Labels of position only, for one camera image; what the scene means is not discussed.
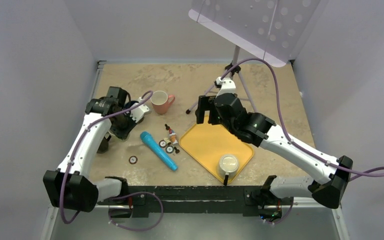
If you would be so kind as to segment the black ceramic mug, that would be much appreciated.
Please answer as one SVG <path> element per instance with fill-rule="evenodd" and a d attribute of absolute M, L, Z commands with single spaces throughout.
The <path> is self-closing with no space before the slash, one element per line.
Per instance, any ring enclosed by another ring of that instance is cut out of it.
<path fill-rule="evenodd" d="M 102 138 L 102 141 L 100 142 L 100 145 L 97 149 L 97 153 L 98 154 L 104 154 L 106 153 L 108 150 L 109 150 L 109 142 L 112 138 L 112 135 L 110 134 L 110 132 L 108 131 L 104 137 Z"/>

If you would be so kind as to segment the pink ceramic mug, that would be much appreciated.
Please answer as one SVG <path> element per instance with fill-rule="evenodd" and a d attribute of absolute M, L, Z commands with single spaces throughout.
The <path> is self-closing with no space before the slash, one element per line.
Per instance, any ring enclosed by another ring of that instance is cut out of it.
<path fill-rule="evenodd" d="M 175 99 L 176 97 L 174 95 L 167 94 L 162 90 L 157 90 L 153 92 L 150 101 L 153 110 L 159 115 L 164 115 L 174 103 Z"/>

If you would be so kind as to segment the cream mug black handle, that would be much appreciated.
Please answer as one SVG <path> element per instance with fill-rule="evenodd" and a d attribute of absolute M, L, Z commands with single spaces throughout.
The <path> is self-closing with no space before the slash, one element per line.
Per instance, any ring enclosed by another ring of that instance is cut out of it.
<path fill-rule="evenodd" d="M 229 182 L 234 179 L 239 170 L 239 160 L 235 155 L 225 154 L 220 157 L 216 172 L 221 177 L 224 186 L 227 186 Z"/>

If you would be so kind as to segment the green ceramic mug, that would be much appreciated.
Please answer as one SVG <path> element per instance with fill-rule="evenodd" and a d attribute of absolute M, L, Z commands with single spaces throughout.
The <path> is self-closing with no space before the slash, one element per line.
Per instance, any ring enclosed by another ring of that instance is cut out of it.
<path fill-rule="evenodd" d="M 108 130 L 108 133 L 109 133 L 111 136 L 117 137 L 117 138 L 120 139 L 120 140 L 123 140 L 123 139 L 124 139 L 123 134 L 122 134 L 120 131 L 116 130 L 116 129 L 109 129 L 109 130 Z"/>

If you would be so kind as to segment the dark blue ceramic mug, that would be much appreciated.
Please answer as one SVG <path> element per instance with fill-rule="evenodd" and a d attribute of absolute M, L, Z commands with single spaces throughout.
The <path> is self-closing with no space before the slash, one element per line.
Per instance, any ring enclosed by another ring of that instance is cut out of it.
<path fill-rule="evenodd" d="M 130 112 L 132 109 L 134 109 L 136 106 L 139 106 L 139 105 L 140 103 L 136 100 L 129 101 L 123 106 L 123 111 Z"/>

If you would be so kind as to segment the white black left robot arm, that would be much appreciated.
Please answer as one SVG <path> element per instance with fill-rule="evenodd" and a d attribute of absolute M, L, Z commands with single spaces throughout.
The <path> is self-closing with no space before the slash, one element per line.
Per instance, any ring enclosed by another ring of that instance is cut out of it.
<path fill-rule="evenodd" d="M 137 100 L 131 100 L 126 90 L 114 86 L 105 96 L 86 104 L 82 127 L 69 153 L 55 170 L 47 170 L 43 176 L 53 207 L 91 212 L 98 202 L 109 198 L 118 205 L 128 201 L 124 178 L 110 176 L 93 183 L 89 176 L 96 154 L 109 148 L 109 132 L 126 140 L 140 120 L 134 115 L 138 108 Z"/>

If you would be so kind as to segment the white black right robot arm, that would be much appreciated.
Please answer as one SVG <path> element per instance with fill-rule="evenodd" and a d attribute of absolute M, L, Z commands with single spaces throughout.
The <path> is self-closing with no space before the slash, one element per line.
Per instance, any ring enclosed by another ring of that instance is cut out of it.
<path fill-rule="evenodd" d="M 330 209 L 340 206 L 351 179 L 354 163 L 351 158 L 330 156 L 287 136 L 274 120 L 258 112 L 247 112 L 235 93 L 199 96 L 195 111 L 197 124 L 204 122 L 206 111 L 209 124 L 222 125 L 243 143 L 275 153 L 309 175 L 311 182 L 302 186 L 286 187 L 286 181 L 280 177 L 267 180 L 269 185 L 260 191 L 264 202 L 272 204 L 278 199 L 307 197 Z"/>

